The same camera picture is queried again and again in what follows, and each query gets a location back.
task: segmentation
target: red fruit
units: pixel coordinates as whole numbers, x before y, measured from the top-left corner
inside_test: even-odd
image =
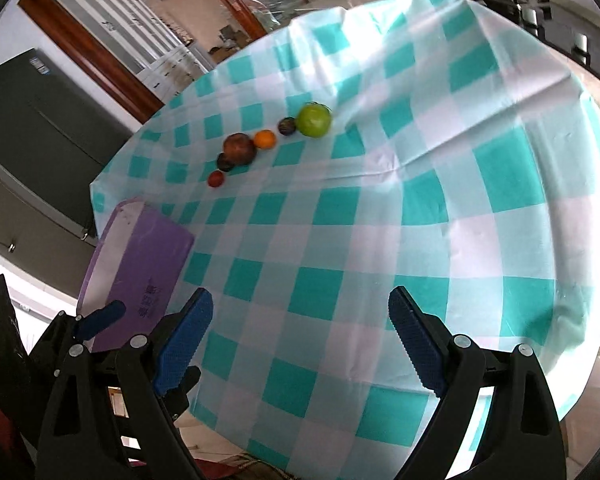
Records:
[[[236,166],[251,164],[258,152],[251,137],[242,133],[228,136],[222,144],[222,150],[227,160]]]
[[[209,174],[206,183],[211,187],[220,187],[224,184],[224,173],[219,170],[212,171]]]

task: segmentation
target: dark gray cabinet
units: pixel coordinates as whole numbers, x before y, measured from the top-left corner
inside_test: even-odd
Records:
[[[92,229],[89,184],[125,141],[123,127],[42,54],[0,65],[0,166],[14,191],[30,191],[24,200],[42,200],[65,227]]]
[[[89,186],[127,137],[43,54],[0,65],[0,254],[77,297],[95,245]]]

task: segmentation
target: blue gripper pad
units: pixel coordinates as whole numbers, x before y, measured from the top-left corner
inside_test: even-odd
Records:
[[[214,300],[208,290],[199,288],[184,308],[189,308],[188,312],[171,332],[171,336],[156,359],[154,390],[160,397],[168,390],[179,386],[193,354],[211,323]]]
[[[443,356],[429,331],[414,312],[413,305],[398,288],[389,295],[389,319],[395,326],[395,331],[407,351],[422,386],[433,390],[436,397],[444,395],[446,380]]]
[[[96,337],[100,332],[122,319],[126,306],[122,301],[114,300],[107,306],[94,310],[83,317],[75,326],[74,337],[82,342]]]

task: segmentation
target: small red tomato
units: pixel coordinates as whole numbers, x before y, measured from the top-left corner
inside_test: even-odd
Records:
[[[224,184],[224,173],[219,170],[212,171],[208,176],[206,183],[211,187],[220,187]]]

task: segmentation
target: orange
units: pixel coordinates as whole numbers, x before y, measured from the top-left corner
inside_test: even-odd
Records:
[[[261,150],[270,150],[277,142],[276,134],[271,130],[260,130],[253,136],[253,143]]]

